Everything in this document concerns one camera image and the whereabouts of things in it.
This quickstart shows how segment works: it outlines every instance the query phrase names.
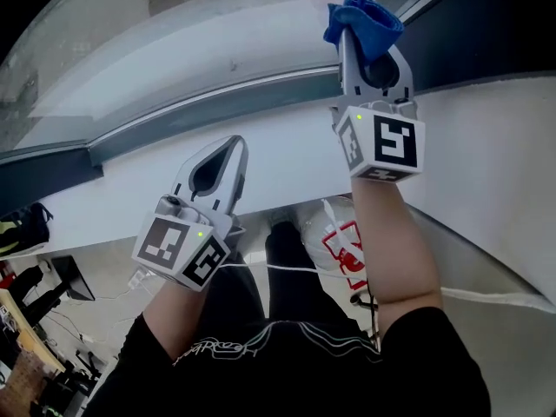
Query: fiducial marker cube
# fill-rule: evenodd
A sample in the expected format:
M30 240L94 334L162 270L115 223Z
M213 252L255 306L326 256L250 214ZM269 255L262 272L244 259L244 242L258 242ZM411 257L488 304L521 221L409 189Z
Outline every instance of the fiducial marker cube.
M424 122L374 109L348 107L336 133L352 177L399 182L423 171Z
M163 278L201 291L229 253L213 227L151 212L131 257Z

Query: white cable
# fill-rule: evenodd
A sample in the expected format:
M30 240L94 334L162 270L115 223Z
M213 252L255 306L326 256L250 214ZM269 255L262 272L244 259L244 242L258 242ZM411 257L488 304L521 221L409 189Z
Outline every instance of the white cable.
M511 294L479 294L458 288L442 288L442 294L458 300L485 302L489 304L505 304L507 306L518 306L522 308L533 308L556 314L556 306L540 295L524 294L515 292Z
M71 320L71 318L69 318L67 315L64 314L60 314L59 312L57 312L56 310L50 310L49 314L56 314L56 315L60 315L63 318L65 318L67 321L69 321L71 323L71 326L73 326L73 328L77 331L77 333L79 335L81 335L81 332L79 332L79 329L77 328L76 324Z
M344 278L349 280L359 280L366 281L367 278L363 278L357 275L344 275L344 274L331 274L327 270L322 270L321 268L287 268L283 266L275 266L274 264L267 264L266 262L254 262L252 264L222 264L221 268L251 268L251 267L265 267L265 268L278 268L280 270L290 270L292 272L310 272L314 274L321 274L324 276L331 276L332 278Z
M144 288L144 289L147 291L147 293L150 295L151 298L154 298L154 297L155 297L155 296L153 295L153 293L152 293L150 290L147 289L147 286L145 286L145 285L142 283L142 281L139 281L139 284L141 285L142 288Z
M68 334L70 334L73 338L75 338L77 341L79 341L80 343L83 343L83 341L81 340L80 337L76 337L75 335L73 335L73 332L71 332L68 328L66 328L62 323L56 321L54 318L52 318L51 316L45 315L43 318L48 318L49 320L55 322L55 324L57 324L60 328L64 329Z
M129 288L128 290L126 290L125 292L121 292L119 295L111 297L111 296L96 296L95 300L117 300L118 298L120 298L121 296L127 295L129 292L131 292L133 289Z
M114 330L118 324L124 323L124 322L126 322L126 321L132 321L132 320L135 320L136 318L137 318L136 316L133 316L133 317L130 317L130 318L124 318L123 320L120 320L120 321L116 321L116 322L112 325L112 327L106 331L106 337L104 337L103 340L96 340L96 339L93 338L93 337L90 337L90 338L93 340L94 343L101 343L101 344L107 343L108 340L109 340L110 332L111 332L112 330Z
M283 266L275 266L267 264L266 262L255 262L253 264L222 264L221 268L251 268L251 267L268 267L278 268L280 270L290 270L293 272L310 272L317 273L324 276L331 276L333 278L348 278L351 280L366 281L367 278L358 275L344 275L344 274L331 274L327 270L318 268L287 268ZM489 304L505 304L507 306L518 306L521 308L533 308L548 314L556 314L556 306L549 300L540 295L524 294L516 292L512 294L480 294L478 292L471 292L468 290L461 290L457 288L441 288L444 296L457 298L458 300L482 302Z

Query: yellow object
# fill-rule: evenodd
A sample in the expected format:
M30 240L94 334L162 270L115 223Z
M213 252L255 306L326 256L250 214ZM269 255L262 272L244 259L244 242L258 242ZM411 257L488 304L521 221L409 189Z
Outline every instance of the yellow object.
M27 322L16 302L11 297L10 292L3 288L0 288L0 303L8 309L19 328L19 336L17 337L19 345L26 351L35 354L44 364L64 372L66 368L49 349L44 346L44 343L38 338L38 335Z
M0 222L0 235L4 233L6 230L10 230L11 228L16 228L16 227L17 225L12 221ZM17 244L19 244L19 242L12 242L11 244L8 244L7 246L0 248L0 254L5 254L6 252L9 252Z

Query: human arm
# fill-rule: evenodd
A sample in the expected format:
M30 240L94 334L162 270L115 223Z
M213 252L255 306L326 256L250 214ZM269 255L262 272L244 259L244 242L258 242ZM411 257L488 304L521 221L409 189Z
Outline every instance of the human arm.
M163 409L171 400L160 398L170 394L172 364L193 342L205 297L206 292L166 281L137 317L116 368L87 406L85 416L165 414ZM142 396L146 385L153 400Z
M353 178L355 216L367 279L384 335L404 314L442 308L433 255L395 184Z
M394 184L353 179L371 292L379 303L382 379L392 415L490 415L479 366L442 309L433 255Z
M195 292L166 281L142 313L150 331L172 360L193 343L206 296L206 290Z

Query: black pants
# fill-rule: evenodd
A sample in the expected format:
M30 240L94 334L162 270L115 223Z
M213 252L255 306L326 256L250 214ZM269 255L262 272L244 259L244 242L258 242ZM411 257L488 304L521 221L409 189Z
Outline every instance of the black pants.
M314 268L301 242L300 233L291 222L275 225L265 248L268 264ZM311 321L357 326L324 292L316 272L311 274L269 268L268 281L271 321ZM213 327L242 326L264 320L261 297L250 270L221 268L208 288L200 320L200 334L206 335Z

